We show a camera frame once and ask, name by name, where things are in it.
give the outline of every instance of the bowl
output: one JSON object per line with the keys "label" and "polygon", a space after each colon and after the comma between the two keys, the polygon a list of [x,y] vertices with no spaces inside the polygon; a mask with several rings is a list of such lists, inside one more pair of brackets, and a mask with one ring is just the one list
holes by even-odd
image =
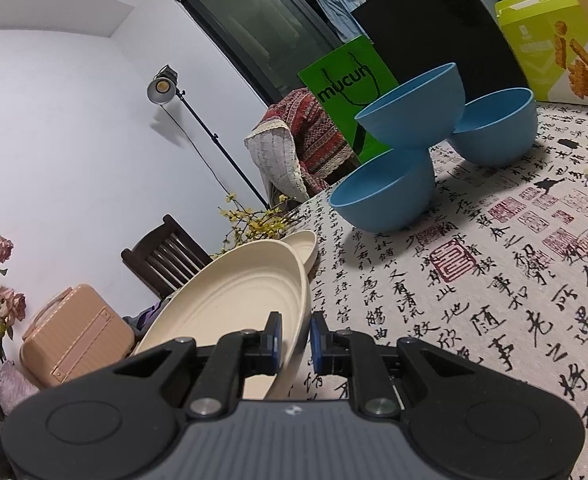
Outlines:
{"label": "bowl", "polygon": [[345,178],[331,194],[330,205],[358,229],[395,231],[426,209],[434,185],[428,150],[389,150]]}
{"label": "bowl", "polygon": [[420,149],[450,136],[464,107],[458,68],[448,63],[394,88],[354,118],[392,148]]}
{"label": "bowl", "polygon": [[309,274],[318,256],[316,233],[310,230],[299,231],[281,238],[280,241],[294,250],[298,259],[303,263],[305,272]]}
{"label": "bowl", "polygon": [[537,124],[532,90],[507,88],[469,102],[448,140],[469,162],[495,168],[518,160],[532,148]]}
{"label": "bowl", "polygon": [[134,351],[181,336],[214,345],[244,328],[263,330],[269,313],[282,315],[280,371],[245,379],[244,399],[285,399],[296,378],[309,329],[311,293],[303,263],[277,240],[241,245],[216,258],[179,290]]}

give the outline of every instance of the lamp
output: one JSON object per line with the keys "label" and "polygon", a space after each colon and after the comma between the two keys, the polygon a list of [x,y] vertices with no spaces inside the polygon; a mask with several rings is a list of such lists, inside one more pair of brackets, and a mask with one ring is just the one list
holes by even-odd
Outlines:
{"label": "lamp", "polygon": [[254,194],[258,197],[258,199],[263,203],[266,208],[269,208],[266,200],[263,196],[258,192],[258,190],[254,187],[254,185],[250,182],[249,178],[243,173],[241,168],[238,167],[238,164],[234,162],[234,159],[227,153],[227,150],[224,149],[220,141],[218,140],[218,135],[213,134],[210,129],[203,123],[194,109],[189,106],[187,100],[185,99],[185,91],[179,90],[177,87],[178,84],[178,73],[173,70],[169,65],[165,65],[160,72],[158,72],[149,86],[147,87],[147,97],[149,97],[149,101],[157,105],[166,105],[169,103],[174,96],[178,96],[183,104],[187,107],[187,110],[191,112],[194,118],[199,122],[200,126],[203,130],[206,131],[207,135],[214,141],[214,144],[218,147],[221,153],[229,160],[229,163],[234,167],[234,170],[241,176],[241,178],[245,181],[247,186],[254,192]]}

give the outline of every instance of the metal bolt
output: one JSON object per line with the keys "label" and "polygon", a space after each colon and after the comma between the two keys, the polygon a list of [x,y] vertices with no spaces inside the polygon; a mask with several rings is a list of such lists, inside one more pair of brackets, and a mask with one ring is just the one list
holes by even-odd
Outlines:
{"label": "metal bolt", "polygon": [[212,399],[211,397],[202,397],[201,399],[192,400],[189,405],[189,409],[199,415],[216,415],[222,407],[223,406],[219,400]]}
{"label": "metal bolt", "polygon": [[365,403],[365,410],[372,415],[389,415],[396,409],[396,403],[385,397],[376,397]]}

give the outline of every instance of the tablecloth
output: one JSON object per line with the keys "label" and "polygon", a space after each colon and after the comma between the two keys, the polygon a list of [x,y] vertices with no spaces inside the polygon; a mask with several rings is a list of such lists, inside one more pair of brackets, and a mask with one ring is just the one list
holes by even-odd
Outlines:
{"label": "tablecloth", "polygon": [[[301,206],[319,238],[312,311],[330,330],[379,344],[414,336],[563,397],[586,441],[572,480],[588,479],[588,107],[541,104],[535,147],[500,170],[442,143],[429,210],[392,234],[360,231],[328,205]],[[346,396],[319,377],[309,346],[292,399]]]}

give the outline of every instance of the beige plate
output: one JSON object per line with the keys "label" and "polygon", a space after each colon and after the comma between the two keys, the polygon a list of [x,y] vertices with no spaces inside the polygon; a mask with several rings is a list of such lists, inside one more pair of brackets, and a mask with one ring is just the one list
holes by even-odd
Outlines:
{"label": "beige plate", "polygon": [[299,231],[284,237],[281,242],[289,245],[305,266],[305,272],[312,270],[318,256],[318,241],[314,231]]}
{"label": "beige plate", "polygon": [[273,310],[282,314],[281,369],[245,381],[245,399],[284,399],[307,342],[311,309],[303,264],[289,245],[260,240],[220,256],[197,273],[154,321],[135,353],[190,336],[199,346],[229,333],[262,330]]}

